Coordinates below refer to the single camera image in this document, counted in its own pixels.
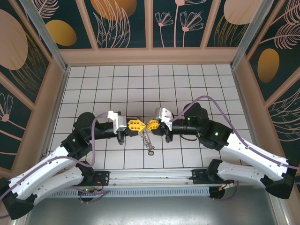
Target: purple cable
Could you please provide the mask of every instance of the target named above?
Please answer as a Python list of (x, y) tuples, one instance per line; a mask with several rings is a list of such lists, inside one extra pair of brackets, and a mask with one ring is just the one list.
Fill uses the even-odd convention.
[[(81, 203), (83, 204), (90, 204), (90, 203), (94, 203), (98, 200), (100, 200), (101, 198), (103, 198), (106, 194), (108, 194), (110, 191), (104, 191), (104, 192), (98, 192), (98, 193), (90, 193), (90, 192), (87, 192), (87, 191), (83, 191), (81, 190), (80, 188), (78, 187), (75, 187), (75, 186), (72, 186), (73, 189), (81, 192), (81, 195), (79, 196), (79, 200), (81, 201)], [(99, 198), (94, 198), (93, 200), (89, 201), (89, 202), (84, 202), (81, 197), (83, 194), (89, 194), (89, 195), (101, 195)]]
[(294, 169), (294, 170), (300, 170), (300, 167), (296, 167), (296, 166), (292, 166), (292, 165), (287, 165), (287, 164), (283, 164), (279, 161), (276, 161), (268, 156), (265, 156), (264, 154), (260, 153), (259, 151), (255, 150), (254, 148), (252, 148), (251, 146), (248, 146), (246, 144), (246, 142), (243, 140), (243, 138), (240, 136), (240, 134), (237, 132), (237, 130), (234, 128), (234, 126), (232, 125), (232, 123), (230, 122), (230, 120), (227, 118), (227, 116), (225, 115), (225, 113), (223, 112), (223, 110), (221, 109), (221, 107), (217, 104), (217, 102), (212, 98), (212, 97), (209, 97), (209, 96), (206, 96), (206, 95), (203, 95), (203, 96), (200, 96), (198, 98), (196, 98), (191, 104), (188, 105), (188, 107), (186, 107), (178, 116), (176, 116), (175, 118), (173, 118), (172, 120), (170, 120), (170, 122), (174, 122), (175, 120), (179, 119), (180, 116), (182, 116), (187, 110), (189, 110), (190, 107), (192, 107), (193, 104), (195, 104), (197, 101), (199, 101), (200, 99), (202, 98), (208, 98), (209, 100), (211, 100), (215, 105), (216, 107), (218, 108), (218, 110), (222, 113), (222, 115), (224, 116), (225, 120), (228, 122), (228, 124), (231, 126), (231, 128), (233, 129), (234, 133), (236, 134), (236, 136), (238, 137), (238, 139), (240, 140), (240, 142), (243, 143), (243, 145), (246, 147), (246, 148), (249, 148), (251, 151), (253, 151), (254, 153), (256, 153), (257, 155), (273, 162), (273, 163), (276, 163), (278, 165), (282, 165), (282, 166), (285, 166), (285, 167), (288, 167), (288, 168), (291, 168), (291, 169)]
[(213, 198), (213, 200), (216, 200), (216, 201), (219, 201), (219, 202), (226, 202), (226, 201), (229, 201), (229, 200), (232, 200), (233, 198), (236, 197), (237, 193), (239, 192), (239, 181), (237, 181), (237, 184), (236, 184), (236, 189), (233, 193), (233, 195), (229, 198), (226, 198), (226, 199), (217, 199), (217, 198)]
[[(35, 173), (36, 171), (38, 171), (40, 168), (42, 168), (43, 166), (45, 166), (46, 164), (54, 161), (54, 160), (58, 160), (58, 159), (70, 159), (70, 160), (73, 160), (85, 167), (92, 167), (94, 164), (95, 164), (95, 157), (96, 157), (96, 147), (95, 147), (95, 124), (96, 124), (96, 121), (100, 118), (100, 117), (107, 117), (108, 116), (108, 113), (105, 112), (105, 113), (102, 113), (98, 116), (95, 117), (95, 119), (93, 120), (93, 123), (92, 123), (92, 131), (91, 131), (91, 136), (92, 136), (92, 152), (93, 152), (93, 160), (92, 160), (92, 163), (89, 165), (89, 164), (85, 164), (81, 161), (79, 161), (78, 159), (74, 159), (72, 157), (67, 157), (67, 156), (58, 156), (58, 157), (55, 157), (55, 158), (52, 158), (52, 159), (49, 159), (48, 161), (42, 163), (41, 165), (39, 165), (37, 168), (33, 169), (32, 171), (30, 171), (28, 174), (26, 174), (25, 176), (23, 176), (18, 182), (16, 182), (11, 188), (9, 188), (6, 192), (3, 193), (3, 195), (0, 196), (0, 201), (2, 201), (2, 199), (10, 192), (12, 191), (15, 187), (17, 187), (18, 185), (20, 185), (25, 179), (27, 179), (30, 175), (32, 175), (33, 173)], [(0, 216), (0, 219), (4, 219), (4, 218), (7, 218), (9, 217), (9, 215), (5, 215), (5, 216)]]

